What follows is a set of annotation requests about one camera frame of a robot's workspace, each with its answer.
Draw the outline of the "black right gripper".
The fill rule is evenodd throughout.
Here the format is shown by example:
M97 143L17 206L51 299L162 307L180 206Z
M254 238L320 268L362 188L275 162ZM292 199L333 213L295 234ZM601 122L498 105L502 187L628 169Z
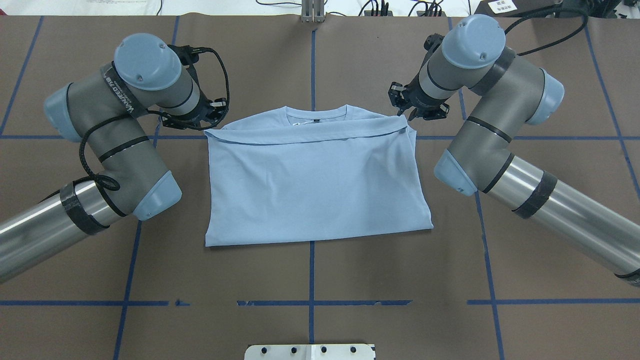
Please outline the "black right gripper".
M409 122L419 117L426 121L445 119L450 111L450 105L444 99L432 98L423 91L419 80L412 80L407 85L391 82L388 96L391 101L396 101L398 116L413 108L407 116Z

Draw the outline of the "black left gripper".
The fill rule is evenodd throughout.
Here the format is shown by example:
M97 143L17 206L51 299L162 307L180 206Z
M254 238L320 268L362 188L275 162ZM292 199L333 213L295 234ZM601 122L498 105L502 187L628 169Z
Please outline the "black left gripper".
M178 130L192 127L205 128L201 122L210 123L210 126L218 126L225 119L223 109L228 107L229 103L223 98L210 100L202 92L198 96L193 92L182 104L163 108L168 116L162 120L162 125Z

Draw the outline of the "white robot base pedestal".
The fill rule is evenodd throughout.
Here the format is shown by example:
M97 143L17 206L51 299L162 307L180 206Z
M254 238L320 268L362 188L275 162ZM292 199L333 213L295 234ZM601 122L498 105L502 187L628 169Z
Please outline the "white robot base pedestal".
M247 347L245 360L375 360L374 344L256 344Z

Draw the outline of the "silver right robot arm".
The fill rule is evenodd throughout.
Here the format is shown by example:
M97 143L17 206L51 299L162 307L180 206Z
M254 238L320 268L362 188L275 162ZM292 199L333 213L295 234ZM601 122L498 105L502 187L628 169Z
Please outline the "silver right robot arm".
M444 119L448 99L467 88L476 107L439 158L434 175L466 196L481 192L517 217L561 234L619 280L639 286L640 228L549 171L509 151L524 125L555 112L564 86L506 45L505 30L486 14L461 19L446 35L429 35L409 84L393 82L391 105L410 119Z

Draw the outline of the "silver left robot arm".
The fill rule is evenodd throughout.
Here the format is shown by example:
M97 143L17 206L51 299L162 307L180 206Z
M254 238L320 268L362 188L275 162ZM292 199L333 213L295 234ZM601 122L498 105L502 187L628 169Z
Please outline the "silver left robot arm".
M78 143L86 175L1 224L1 282L6 283L87 237L134 215L146 221L182 198L172 172L138 119L158 116L178 130L213 129L230 94L210 100L195 64L210 47L176 46L135 33L111 62L49 96L44 112L67 141Z

